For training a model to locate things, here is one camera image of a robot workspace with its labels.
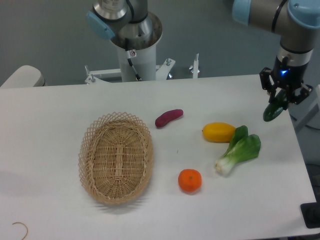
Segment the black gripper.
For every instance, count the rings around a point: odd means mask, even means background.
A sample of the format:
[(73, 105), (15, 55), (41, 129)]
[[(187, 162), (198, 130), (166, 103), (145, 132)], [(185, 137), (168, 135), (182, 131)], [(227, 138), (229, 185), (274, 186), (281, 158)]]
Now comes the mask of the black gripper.
[[(276, 100), (276, 92), (278, 88), (285, 89), (284, 110), (287, 110), (292, 104), (299, 105), (303, 102), (313, 91), (313, 87), (311, 85), (302, 84), (304, 74), (305, 65), (286, 65), (283, 67), (282, 62), (278, 58), (275, 59), (273, 70), (268, 67), (264, 67), (259, 73), (259, 78), (262, 89), (269, 95), (268, 102), (271, 104)], [(300, 88), (300, 92), (296, 95), (294, 90), (298, 88)]]

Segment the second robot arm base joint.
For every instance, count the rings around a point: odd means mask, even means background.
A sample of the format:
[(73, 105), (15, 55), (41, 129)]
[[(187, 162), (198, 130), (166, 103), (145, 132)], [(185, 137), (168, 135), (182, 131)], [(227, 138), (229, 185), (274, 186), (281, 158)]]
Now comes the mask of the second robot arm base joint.
[(143, 50), (153, 44), (146, 0), (95, 0), (86, 22), (101, 39), (125, 50)]

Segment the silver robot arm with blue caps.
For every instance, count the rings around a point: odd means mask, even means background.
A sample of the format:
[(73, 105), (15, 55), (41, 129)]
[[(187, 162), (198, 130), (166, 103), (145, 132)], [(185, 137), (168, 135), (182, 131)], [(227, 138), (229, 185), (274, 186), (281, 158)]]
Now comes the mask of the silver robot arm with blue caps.
[(320, 34), (320, 2), (318, 0), (235, 0), (232, 6), (235, 21), (280, 36), (280, 47), (273, 68), (260, 73), (263, 90), (269, 103), (280, 101), (283, 109), (300, 104), (312, 91), (304, 84), (304, 75)]

